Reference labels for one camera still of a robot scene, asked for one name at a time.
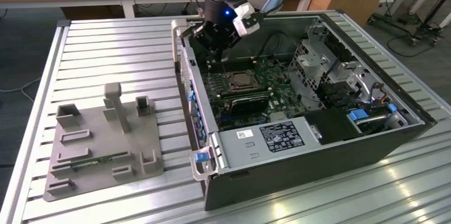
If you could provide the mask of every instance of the cable on floor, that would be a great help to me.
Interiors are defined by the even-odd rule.
[[[8,9],[6,9],[6,13],[3,14],[3,16],[0,16],[0,19],[4,18],[8,14]]]
[[[413,58],[413,57],[417,57],[418,55],[423,54],[425,52],[427,52],[427,51],[430,51],[435,48],[435,46],[433,46],[433,47],[429,47],[427,49],[422,50],[421,52],[415,53],[414,55],[405,55],[405,54],[402,54],[402,53],[399,53],[398,51],[394,50],[394,48],[390,46],[390,43],[393,41],[402,39],[402,38],[406,38],[406,37],[409,37],[407,34],[390,39],[388,42],[387,42],[388,49],[391,49],[391,51],[395,52],[399,56],[402,56],[405,58]]]
[[[405,58],[413,58],[413,57],[417,57],[418,55],[423,54],[425,52],[427,52],[427,51],[430,51],[430,50],[433,50],[433,49],[435,48],[435,46],[433,46],[433,47],[425,49],[423,51],[415,53],[414,55],[405,55],[405,54],[402,54],[401,52],[395,51],[394,48],[390,46],[390,44],[391,44],[395,40],[398,40],[398,39],[402,39],[402,38],[406,38],[406,37],[410,37],[410,38],[411,38],[413,36],[411,36],[411,33],[410,33],[406,29],[403,29],[402,27],[397,26],[397,25],[393,24],[390,21],[386,21],[384,19],[382,19],[382,21],[383,21],[388,26],[395,27],[395,28],[398,28],[398,29],[401,29],[402,31],[406,32],[405,35],[398,36],[398,37],[395,37],[395,38],[393,38],[393,39],[390,39],[390,40],[387,41],[387,47],[388,47],[388,49],[390,49],[395,54],[398,54],[399,56],[402,56],[402,57],[405,57]]]
[[[2,93],[10,93],[10,92],[16,92],[20,91],[23,93],[23,95],[31,100],[31,102],[35,102],[34,98],[31,98],[31,96],[26,93],[24,89],[26,87],[31,86],[35,82],[40,81],[42,77],[39,77],[38,79],[32,80],[31,82],[26,83],[20,88],[15,88],[15,89],[0,89]]]

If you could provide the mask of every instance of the blue latch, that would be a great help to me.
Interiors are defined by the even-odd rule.
[[[188,100],[195,100],[195,90],[191,90]]]
[[[352,121],[370,117],[363,109],[355,109],[350,112]]]
[[[210,160],[210,155],[208,153],[195,153],[195,162],[207,162]]]
[[[394,104],[388,104],[388,109],[390,109],[391,112],[395,112],[398,110],[398,108]]]

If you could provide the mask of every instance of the metal bracket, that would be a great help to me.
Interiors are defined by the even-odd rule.
[[[178,61],[178,37],[188,29],[188,22],[186,19],[175,19],[171,22],[171,37],[172,37],[172,59]]]

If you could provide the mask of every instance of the black object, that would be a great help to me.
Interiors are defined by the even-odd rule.
[[[243,98],[232,101],[232,116],[242,116],[266,111],[270,98],[267,96]]]
[[[422,25],[419,26],[421,29],[429,29],[430,28],[430,22],[437,14],[437,12],[439,11],[441,7],[443,6],[445,2],[447,0],[439,0],[439,2],[437,3],[435,7],[433,8],[433,10],[430,11],[426,19],[425,19],[425,22],[422,23]]]
[[[316,126],[322,135],[318,139],[322,145],[363,136],[346,115],[346,110],[338,108],[318,110],[304,115],[308,124]]]
[[[320,83],[315,92],[326,108],[354,108],[355,92],[350,89],[346,82],[340,81],[338,83]]]

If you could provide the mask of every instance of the aluminum workbench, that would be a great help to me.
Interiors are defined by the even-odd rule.
[[[56,29],[0,223],[442,223],[451,220],[451,107],[343,14],[331,19],[439,121],[378,164],[215,211],[203,210],[174,71],[176,17],[72,21]],[[103,105],[103,84],[123,101],[156,104],[162,176],[54,202],[43,200],[55,111]]]

